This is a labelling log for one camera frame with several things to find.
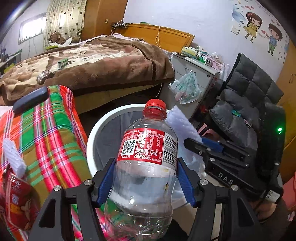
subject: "yellow dress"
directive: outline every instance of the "yellow dress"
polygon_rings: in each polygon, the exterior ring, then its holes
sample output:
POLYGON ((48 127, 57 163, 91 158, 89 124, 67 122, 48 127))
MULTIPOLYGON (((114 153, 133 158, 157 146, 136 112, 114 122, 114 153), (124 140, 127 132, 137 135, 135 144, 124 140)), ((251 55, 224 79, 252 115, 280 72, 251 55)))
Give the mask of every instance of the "yellow dress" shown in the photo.
POLYGON ((244 29, 246 30, 246 32, 250 35, 252 35, 252 37, 256 38, 256 33, 258 30, 258 26, 256 26, 253 23, 248 23, 247 26, 244 26, 244 29))

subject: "metal screw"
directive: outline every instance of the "metal screw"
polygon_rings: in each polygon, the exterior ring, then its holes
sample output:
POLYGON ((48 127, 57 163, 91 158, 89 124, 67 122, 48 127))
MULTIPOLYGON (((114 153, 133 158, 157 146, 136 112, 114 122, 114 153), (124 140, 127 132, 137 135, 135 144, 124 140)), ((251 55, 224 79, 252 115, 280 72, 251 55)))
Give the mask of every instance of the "metal screw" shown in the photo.
POLYGON ((239 187, 238 187, 237 185, 232 185, 232 186, 231 186, 231 189, 232 189, 233 191, 237 191, 237 190, 239 189, 239 187))
POLYGON ((54 186, 54 191, 59 191, 59 190, 61 190, 61 186, 60 185, 54 186))
POLYGON ((201 185, 207 185, 208 184, 208 181, 206 179, 201 179, 200 180, 200 184, 201 185))
POLYGON ((89 186, 92 184, 92 180, 88 179, 84 181, 84 185, 89 186))

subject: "clear plastic bottle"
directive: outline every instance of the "clear plastic bottle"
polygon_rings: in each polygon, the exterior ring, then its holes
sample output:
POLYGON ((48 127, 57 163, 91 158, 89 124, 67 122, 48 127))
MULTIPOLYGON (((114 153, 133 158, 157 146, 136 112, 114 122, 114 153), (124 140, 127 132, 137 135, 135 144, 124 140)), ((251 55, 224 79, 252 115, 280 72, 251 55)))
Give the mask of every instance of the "clear plastic bottle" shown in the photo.
POLYGON ((165 103, 149 100, 143 118, 124 133, 113 187, 104 207, 112 238, 161 238, 172 220, 178 139, 166 119, 165 103))

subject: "window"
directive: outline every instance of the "window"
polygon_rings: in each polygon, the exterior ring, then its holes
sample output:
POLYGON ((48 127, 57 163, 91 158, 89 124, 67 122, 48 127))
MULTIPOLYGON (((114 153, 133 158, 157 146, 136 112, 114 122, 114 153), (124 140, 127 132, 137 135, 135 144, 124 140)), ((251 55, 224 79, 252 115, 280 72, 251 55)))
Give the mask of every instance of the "window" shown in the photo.
POLYGON ((21 23, 19 44, 43 33, 46 25, 45 15, 46 13, 42 13, 21 23))

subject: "red bottle cap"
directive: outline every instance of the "red bottle cap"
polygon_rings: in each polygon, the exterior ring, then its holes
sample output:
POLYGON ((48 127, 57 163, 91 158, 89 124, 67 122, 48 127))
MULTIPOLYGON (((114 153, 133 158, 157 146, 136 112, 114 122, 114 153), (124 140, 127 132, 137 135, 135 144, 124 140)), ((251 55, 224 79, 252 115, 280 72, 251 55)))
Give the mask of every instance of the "red bottle cap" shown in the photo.
POLYGON ((144 112, 149 107, 156 107, 157 109, 161 109, 163 111, 164 117, 166 119, 167 113, 166 113, 166 105, 165 105, 165 102, 163 102, 160 99, 151 99, 151 100, 148 100, 147 103, 146 103, 146 105, 145 105, 144 112))

